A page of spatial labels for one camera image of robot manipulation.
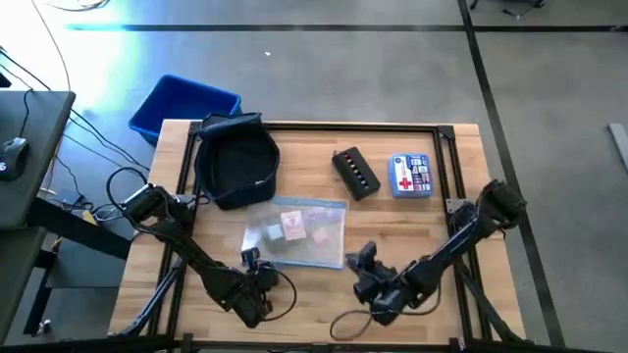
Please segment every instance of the blue bin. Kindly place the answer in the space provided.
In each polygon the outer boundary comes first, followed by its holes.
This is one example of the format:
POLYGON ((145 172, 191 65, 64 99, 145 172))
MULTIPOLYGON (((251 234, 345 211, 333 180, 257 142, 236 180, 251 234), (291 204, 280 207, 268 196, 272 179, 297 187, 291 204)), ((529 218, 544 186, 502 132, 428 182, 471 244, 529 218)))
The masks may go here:
POLYGON ((241 114, 241 101, 226 90, 164 75, 129 120, 129 127, 154 146, 165 119, 202 120, 210 113, 241 114))

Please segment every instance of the clear plastic bag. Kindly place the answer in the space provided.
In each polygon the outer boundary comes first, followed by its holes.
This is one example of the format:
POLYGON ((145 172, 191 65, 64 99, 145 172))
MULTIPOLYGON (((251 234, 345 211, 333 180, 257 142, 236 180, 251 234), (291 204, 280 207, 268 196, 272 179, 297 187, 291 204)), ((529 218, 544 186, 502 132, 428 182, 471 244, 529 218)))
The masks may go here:
POLYGON ((261 260, 342 269, 346 203, 290 197, 248 206, 242 250, 261 260))

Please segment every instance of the computer mouse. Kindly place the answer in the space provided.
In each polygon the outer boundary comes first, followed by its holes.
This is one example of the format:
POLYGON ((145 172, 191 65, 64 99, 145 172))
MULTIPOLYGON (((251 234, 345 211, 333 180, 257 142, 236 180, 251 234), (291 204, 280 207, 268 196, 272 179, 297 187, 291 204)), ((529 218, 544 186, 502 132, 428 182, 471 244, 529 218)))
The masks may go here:
POLYGON ((16 137, 8 140, 0 147, 0 180, 15 180, 24 172, 28 141, 16 137))

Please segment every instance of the wooden table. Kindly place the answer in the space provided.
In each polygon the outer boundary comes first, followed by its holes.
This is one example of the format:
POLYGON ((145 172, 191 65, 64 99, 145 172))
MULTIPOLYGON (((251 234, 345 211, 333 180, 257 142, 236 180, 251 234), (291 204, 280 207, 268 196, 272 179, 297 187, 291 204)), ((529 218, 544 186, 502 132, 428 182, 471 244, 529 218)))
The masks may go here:
MULTIPOLYGON (((177 186, 183 150, 190 121, 165 121, 150 173, 153 183, 171 192, 177 186)), ((490 181, 479 130, 476 125, 454 125, 458 155, 467 197, 475 199, 490 181)), ((423 152, 434 156, 433 137, 416 132, 358 131, 272 131, 281 150, 277 194, 293 197, 341 199, 348 204, 346 213, 345 252, 358 251, 367 241, 378 244, 378 258, 398 269, 411 260, 436 250, 447 240, 445 212, 436 176, 435 158, 431 158, 435 192, 429 199, 393 199, 388 182, 388 158, 393 153, 423 152), (355 202, 335 173, 331 157, 335 150, 358 146, 382 182, 380 191, 355 202), (287 175, 291 182, 286 182, 287 175)), ((447 160, 447 174, 452 176, 447 160)), ((191 192, 193 173, 188 180, 191 192)), ((452 177, 449 178, 453 190, 452 177)), ((200 206, 193 239, 214 259, 238 267, 247 215, 245 209, 221 211, 214 204, 200 206)), ((127 267, 111 320, 110 331, 125 328, 141 310, 156 285, 163 244, 153 236, 142 235, 131 247, 127 267)), ((500 235, 483 240, 478 257, 484 287, 489 299, 518 334, 524 335, 517 298, 510 275, 505 245, 500 235)), ((352 290, 356 275, 349 269, 286 269, 298 289, 294 310, 282 319, 247 328, 234 313, 225 313, 205 293, 200 277, 187 271, 181 303, 177 337, 193 333, 195 340, 322 342, 329 337, 330 322, 350 309, 365 308, 352 290)), ((358 342, 446 343, 461 336, 460 315, 452 270, 443 278, 440 307, 426 317, 399 317, 390 327, 372 324, 358 342)), ((291 301, 290 287, 282 281, 270 294, 275 313, 282 312, 291 301)), ((435 298, 425 305, 430 307, 435 298)), ((165 332, 170 297, 167 297, 160 320, 165 332)), ((475 304, 469 305, 474 335, 479 336, 475 304)), ((338 334, 350 334, 366 320, 364 315, 347 317, 338 334)))

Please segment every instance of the blue box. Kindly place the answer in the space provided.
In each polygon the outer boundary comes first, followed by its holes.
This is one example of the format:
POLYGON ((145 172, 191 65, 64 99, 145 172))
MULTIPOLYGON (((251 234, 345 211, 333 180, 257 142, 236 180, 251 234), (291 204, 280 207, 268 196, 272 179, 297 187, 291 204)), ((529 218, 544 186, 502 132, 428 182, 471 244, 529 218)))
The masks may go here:
POLYGON ((241 102, 235 93, 164 75, 129 120, 129 127, 154 146, 165 119, 202 120, 210 113, 241 114, 241 102))
POLYGON ((399 153, 391 157, 389 177, 393 197, 423 198, 432 196, 432 168, 424 153, 399 153))

